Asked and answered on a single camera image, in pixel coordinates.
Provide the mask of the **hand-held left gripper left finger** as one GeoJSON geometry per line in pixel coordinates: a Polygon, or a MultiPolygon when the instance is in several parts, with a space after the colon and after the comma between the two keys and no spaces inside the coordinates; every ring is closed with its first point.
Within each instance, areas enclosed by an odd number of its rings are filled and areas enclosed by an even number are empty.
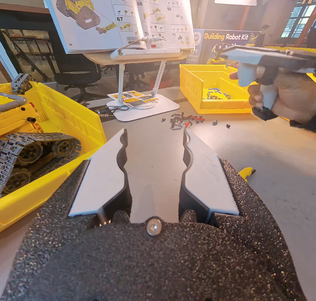
{"type": "Polygon", "coordinates": [[[97,216],[101,224],[114,222],[116,212],[131,215],[132,195],[125,169],[127,129],[122,128],[84,164],[68,208],[68,217],[97,216]]]}

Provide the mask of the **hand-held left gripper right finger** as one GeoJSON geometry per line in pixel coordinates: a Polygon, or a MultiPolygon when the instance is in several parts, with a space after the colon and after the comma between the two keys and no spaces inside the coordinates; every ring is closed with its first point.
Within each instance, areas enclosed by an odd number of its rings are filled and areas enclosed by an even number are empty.
{"type": "Polygon", "coordinates": [[[190,129],[184,130],[179,194],[179,218],[195,212],[198,223],[209,224],[212,214],[239,216],[240,210],[220,157],[190,129]]]}

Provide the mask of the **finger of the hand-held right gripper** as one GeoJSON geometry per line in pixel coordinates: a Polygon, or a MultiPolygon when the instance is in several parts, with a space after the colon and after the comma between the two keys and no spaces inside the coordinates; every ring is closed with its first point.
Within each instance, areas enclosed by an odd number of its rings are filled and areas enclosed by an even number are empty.
{"type": "Polygon", "coordinates": [[[232,50],[247,50],[247,51],[260,51],[260,52],[290,52],[290,49],[275,49],[275,48],[266,48],[266,47],[255,47],[255,46],[240,46],[240,45],[231,45],[220,50],[220,52],[228,52],[232,50]]]}
{"type": "Polygon", "coordinates": [[[221,55],[227,60],[248,65],[273,65],[273,59],[268,56],[269,52],[269,49],[225,49],[221,55]]]}

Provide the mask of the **yellow curved claw piece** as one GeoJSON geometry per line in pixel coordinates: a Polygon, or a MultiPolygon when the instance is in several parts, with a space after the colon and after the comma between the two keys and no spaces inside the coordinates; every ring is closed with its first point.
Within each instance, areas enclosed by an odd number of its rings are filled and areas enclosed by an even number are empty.
{"type": "Polygon", "coordinates": [[[247,168],[244,168],[242,169],[240,172],[239,172],[239,175],[243,178],[243,180],[247,183],[247,177],[251,176],[251,171],[252,171],[253,168],[251,167],[247,167],[247,168]]]}

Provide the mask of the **yellow bin with small pieces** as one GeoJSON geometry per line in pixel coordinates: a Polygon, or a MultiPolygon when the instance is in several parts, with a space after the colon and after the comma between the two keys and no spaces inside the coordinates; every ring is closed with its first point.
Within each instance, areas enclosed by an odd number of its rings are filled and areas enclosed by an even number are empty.
{"type": "Polygon", "coordinates": [[[200,114],[247,114],[252,113],[249,94],[230,74],[236,68],[225,65],[180,65],[180,90],[200,114]],[[203,100],[203,89],[218,88],[229,94],[231,100],[203,100]]]}

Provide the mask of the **grey desk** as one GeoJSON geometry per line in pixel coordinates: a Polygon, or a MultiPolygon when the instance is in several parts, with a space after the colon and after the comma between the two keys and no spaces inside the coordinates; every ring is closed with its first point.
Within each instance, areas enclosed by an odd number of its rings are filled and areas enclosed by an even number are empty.
{"type": "MultiPolygon", "coordinates": [[[[154,215],[177,221],[186,166],[183,130],[171,130],[168,121],[161,121],[170,116],[102,123],[108,140],[122,128],[128,132],[125,169],[134,223],[154,215]]],[[[192,131],[237,171],[256,169],[248,183],[277,221],[307,300],[315,300],[315,133],[290,127],[282,118],[265,122],[252,114],[204,117],[206,121],[193,125],[192,131]]]]}

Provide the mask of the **person's right hand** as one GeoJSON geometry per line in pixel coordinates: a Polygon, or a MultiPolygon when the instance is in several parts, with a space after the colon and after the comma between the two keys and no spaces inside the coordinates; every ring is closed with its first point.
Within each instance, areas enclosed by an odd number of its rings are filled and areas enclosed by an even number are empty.
{"type": "Polygon", "coordinates": [[[278,97],[269,115],[306,123],[316,114],[316,84],[306,74],[280,70],[274,83],[278,97]]]}

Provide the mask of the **robot kit cardboard box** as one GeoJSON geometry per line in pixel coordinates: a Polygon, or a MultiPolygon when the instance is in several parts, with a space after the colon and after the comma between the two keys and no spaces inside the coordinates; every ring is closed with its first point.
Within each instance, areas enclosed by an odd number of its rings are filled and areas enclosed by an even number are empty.
{"type": "Polygon", "coordinates": [[[232,45],[255,46],[260,31],[194,29],[195,49],[186,58],[186,64],[226,65],[222,50],[232,45]]]}

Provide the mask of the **group of blue black pieces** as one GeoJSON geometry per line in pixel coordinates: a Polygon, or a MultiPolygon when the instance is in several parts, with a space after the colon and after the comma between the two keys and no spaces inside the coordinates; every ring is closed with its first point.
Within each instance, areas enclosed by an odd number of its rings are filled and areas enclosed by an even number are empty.
{"type": "Polygon", "coordinates": [[[218,88],[205,88],[203,89],[203,100],[231,100],[229,94],[223,93],[218,88]]]}

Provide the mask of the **pile of loose building pieces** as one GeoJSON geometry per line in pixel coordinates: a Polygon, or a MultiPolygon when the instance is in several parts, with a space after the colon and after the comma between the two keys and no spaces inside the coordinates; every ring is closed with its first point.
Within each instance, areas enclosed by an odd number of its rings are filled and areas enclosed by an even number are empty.
{"type": "Polygon", "coordinates": [[[200,124],[205,121],[205,118],[203,116],[197,116],[197,115],[188,115],[185,116],[184,113],[177,114],[173,113],[170,118],[170,128],[171,130],[180,130],[182,128],[189,128],[193,124],[200,124]]]}

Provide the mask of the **yellow tracked toy vehicle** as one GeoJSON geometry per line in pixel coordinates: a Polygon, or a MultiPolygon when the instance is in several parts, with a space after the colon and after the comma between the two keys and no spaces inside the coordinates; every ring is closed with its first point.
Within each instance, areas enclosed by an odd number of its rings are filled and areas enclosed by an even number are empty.
{"type": "Polygon", "coordinates": [[[1,91],[0,194],[4,197],[77,158],[81,142],[65,133],[45,133],[41,115],[25,97],[35,80],[20,73],[1,91]]]}

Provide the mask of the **white book stand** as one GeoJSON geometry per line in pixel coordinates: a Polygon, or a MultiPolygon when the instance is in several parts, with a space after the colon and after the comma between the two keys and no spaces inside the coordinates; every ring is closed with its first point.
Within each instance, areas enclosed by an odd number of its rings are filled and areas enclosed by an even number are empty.
{"type": "MultiPolygon", "coordinates": [[[[151,95],[157,97],[159,100],[155,103],[155,106],[152,109],[148,110],[138,110],[135,108],[130,108],[125,111],[116,111],[114,116],[118,121],[121,122],[130,122],[139,120],[146,117],[151,117],[163,113],[168,113],[171,111],[175,111],[180,108],[180,105],[171,101],[163,95],[157,94],[158,88],[163,76],[163,72],[168,61],[177,61],[186,58],[190,49],[161,49],[154,48],[150,50],[145,49],[128,49],[128,48],[120,48],[110,51],[103,52],[94,52],[94,53],[86,53],[84,56],[91,60],[96,64],[102,65],[111,65],[118,64],[119,65],[119,85],[118,85],[118,93],[119,93],[119,101],[122,100],[123,93],[123,79],[124,79],[124,69],[126,64],[134,64],[134,63],[149,63],[149,62],[158,62],[160,61],[160,68],[158,70],[156,82],[154,88],[151,92],[151,95]]],[[[107,107],[119,107],[121,106],[116,101],[109,101],[107,107]]]]}

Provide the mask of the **yellow printed leaflet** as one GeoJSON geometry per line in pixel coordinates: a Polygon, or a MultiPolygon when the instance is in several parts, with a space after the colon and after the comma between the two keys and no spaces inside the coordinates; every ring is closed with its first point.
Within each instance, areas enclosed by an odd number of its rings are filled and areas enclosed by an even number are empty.
{"type": "Polygon", "coordinates": [[[121,106],[127,106],[129,108],[139,106],[143,103],[156,102],[159,100],[157,97],[145,95],[135,90],[123,92],[121,102],[119,101],[119,93],[109,94],[108,97],[116,101],[121,106]]]}

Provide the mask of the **black office chair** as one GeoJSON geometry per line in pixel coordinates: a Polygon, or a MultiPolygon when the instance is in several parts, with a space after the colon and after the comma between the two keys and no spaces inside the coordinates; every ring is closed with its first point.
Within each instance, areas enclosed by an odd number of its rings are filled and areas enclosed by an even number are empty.
{"type": "Polygon", "coordinates": [[[97,86],[96,82],[101,79],[101,67],[90,61],[82,54],[66,54],[54,52],[59,73],[54,73],[55,81],[65,85],[64,90],[78,88],[80,93],[71,97],[74,101],[92,101],[106,98],[107,95],[88,93],[87,87],[97,86]]]}

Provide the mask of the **open instruction booklet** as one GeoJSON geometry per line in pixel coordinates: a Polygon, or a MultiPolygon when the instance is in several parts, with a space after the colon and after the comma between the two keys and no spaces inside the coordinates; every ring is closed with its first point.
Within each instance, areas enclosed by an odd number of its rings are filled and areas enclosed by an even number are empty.
{"type": "Polygon", "coordinates": [[[193,50],[190,0],[45,0],[67,54],[193,50]]]}

